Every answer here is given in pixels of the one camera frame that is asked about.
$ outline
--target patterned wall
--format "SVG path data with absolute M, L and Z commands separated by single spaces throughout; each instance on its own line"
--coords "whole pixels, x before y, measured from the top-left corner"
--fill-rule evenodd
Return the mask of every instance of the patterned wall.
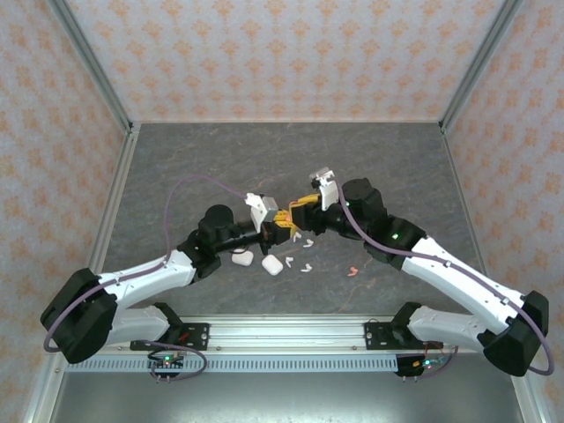
M 130 118 L 438 121 L 502 0 L 70 0 Z
M 545 393 L 564 416 L 564 7 L 531 0 L 449 134 L 491 275 L 551 302 L 558 365 Z
M 123 135 L 45 0 L 0 3 L 0 55 L 0 420 L 16 422 L 40 312 L 86 263 Z

